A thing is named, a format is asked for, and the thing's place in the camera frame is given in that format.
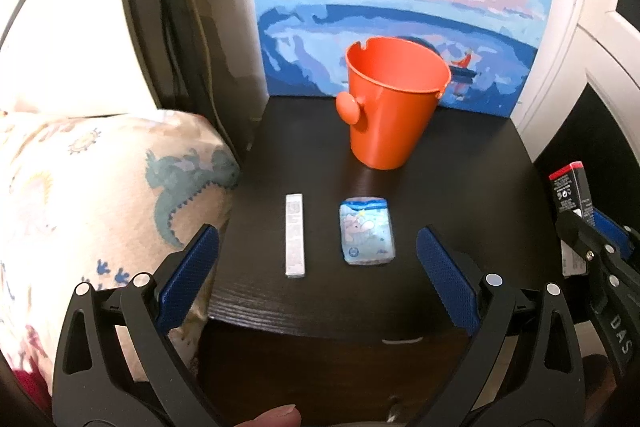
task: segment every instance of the pillowcase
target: pillowcase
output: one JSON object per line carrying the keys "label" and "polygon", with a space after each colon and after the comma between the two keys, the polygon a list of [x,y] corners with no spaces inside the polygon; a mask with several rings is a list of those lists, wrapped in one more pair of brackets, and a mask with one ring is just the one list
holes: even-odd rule
{"label": "pillowcase", "polygon": [[[75,286],[126,285],[181,250],[203,223],[222,232],[238,175],[220,136],[193,114],[0,113],[0,349],[10,365],[29,371],[33,361],[51,392]],[[169,335],[187,365],[211,283],[209,274]],[[118,334],[134,379],[144,380],[126,328]]]}

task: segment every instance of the orange bucket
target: orange bucket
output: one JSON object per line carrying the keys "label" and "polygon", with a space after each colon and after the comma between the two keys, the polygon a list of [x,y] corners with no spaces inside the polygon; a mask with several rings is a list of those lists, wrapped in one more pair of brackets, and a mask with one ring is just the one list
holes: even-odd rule
{"label": "orange bucket", "polygon": [[392,37],[354,42],[346,61],[349,92],[335,106],[351,126],[351,150],[372,169],[396,169],[411,156],[451,70],[427,47]]}

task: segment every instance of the blue gripper pad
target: blue gripper pad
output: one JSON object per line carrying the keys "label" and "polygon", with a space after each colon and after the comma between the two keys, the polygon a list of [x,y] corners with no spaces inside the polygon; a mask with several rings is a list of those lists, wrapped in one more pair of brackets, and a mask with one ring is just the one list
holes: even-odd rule
{"label": "blue gripper pad", "polygon": [[451,322],[471,337],[480,326],[476,293],[430,229],[418,232],[416,251]]}
{"label": "blue gripper pad", "polygon": [[595,227],[602,235],[610,240],[620,251],[620,257],[626,260],[631,257],[632,247],[629,244],[629,238],[625,229],[620,227],[615,221],[605,216],[597,208],[593,209],[593,219]]}
{"label": "blue gripper pad", "polygon": [[156,330],[162,335],[182,325],[218,257],[218,230],[207,225],[184,249],[184,258],[158,296]]}

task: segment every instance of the black table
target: black table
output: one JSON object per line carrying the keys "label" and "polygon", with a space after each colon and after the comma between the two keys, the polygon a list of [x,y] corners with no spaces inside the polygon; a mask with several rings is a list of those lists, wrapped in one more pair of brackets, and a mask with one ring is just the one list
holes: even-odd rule
{"label": "black table", "polygon": [[[209,314],[331,339],[442,333],[452,325],[417,260],[418,230],[432,226],[512,285],[564,287],[546,190],[511,120],[438,108],[403,168],[374,171],[351,153],[334,99],[271,97],[234,195]],[[284,201],[294,192],[304,198],[303,279],[284,274]],[[338,206],[351,196],[388,200],[391,263],[343,260]]]}

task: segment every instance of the blue tissue packet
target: blue tissue packet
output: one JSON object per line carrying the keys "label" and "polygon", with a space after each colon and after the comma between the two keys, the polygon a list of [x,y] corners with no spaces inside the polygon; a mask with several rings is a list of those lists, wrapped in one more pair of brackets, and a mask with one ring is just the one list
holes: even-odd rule
{"label": "blue tissue packet", "polygon": [[383,198],[349,198],[340,204],[342,254],[349,264],[384,264],[395,256],[389,211]]}

